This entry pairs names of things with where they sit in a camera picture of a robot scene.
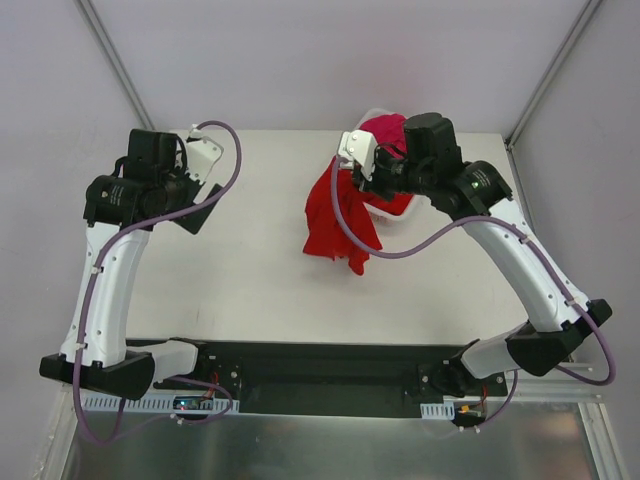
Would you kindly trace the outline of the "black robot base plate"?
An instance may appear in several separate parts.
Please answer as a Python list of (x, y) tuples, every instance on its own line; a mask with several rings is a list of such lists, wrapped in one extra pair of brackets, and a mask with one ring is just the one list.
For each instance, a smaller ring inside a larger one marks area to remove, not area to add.
[(242, 413), (417, 418), (444, 396), (431, 380), (455, 346), (350, 345), (208, 341), (200, 344), (188, 383), (156, 388), (195, 390), (213, 381)]

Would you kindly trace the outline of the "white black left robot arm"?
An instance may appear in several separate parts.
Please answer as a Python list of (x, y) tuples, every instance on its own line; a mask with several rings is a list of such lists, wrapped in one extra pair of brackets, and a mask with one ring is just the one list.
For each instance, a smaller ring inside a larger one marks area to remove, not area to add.
[(194, 211), (222, 147), (193, 126), (186, 137), (134, 129), (112, 173), (96, 177), (85, 195), (86, 257), (81, 291), (60, 350), (40, 361), (42, 377), (128, 400), (177, 376), (205, 386), (212, 366), (197, 342), (169, 339), (126, 344), (136, 272), (153, 230), (152, 218), (179, 212), (175, 224), (197, 234), (211, 210)]

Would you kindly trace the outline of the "white perforated plastic basket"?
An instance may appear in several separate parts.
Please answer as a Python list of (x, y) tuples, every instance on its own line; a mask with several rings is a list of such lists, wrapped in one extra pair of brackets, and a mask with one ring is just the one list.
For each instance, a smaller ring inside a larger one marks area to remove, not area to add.
[(392, 226), (407, 222), (423, 204), (422, 197), (397, 194), (392, 202), (384, 200), (365, 201), (364, 205), (374, 221)]

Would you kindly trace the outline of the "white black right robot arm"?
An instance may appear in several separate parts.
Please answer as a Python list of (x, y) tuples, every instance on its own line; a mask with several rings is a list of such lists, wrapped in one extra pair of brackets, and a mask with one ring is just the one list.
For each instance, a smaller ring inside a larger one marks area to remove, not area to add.
[(461, 398), (498, 373), (520, 370), (542, 377), (560, 369), (584, 340), (605, 342), (601, 326), (611, 318), (604, 299), (591, 299), (549, 258), (529, 227), (512, 189), (486, 161), (464, 160), (453, 123), (424, 113), (402, 124), (405, 147), (397, 150), (373, 134), (342, 135), (340, 166), (361, 191), (385, 200), (423, 196), (487, 253), (516, 293), (526, 321), (490, 339), (474, 340), (428, 375), (432, 387)]

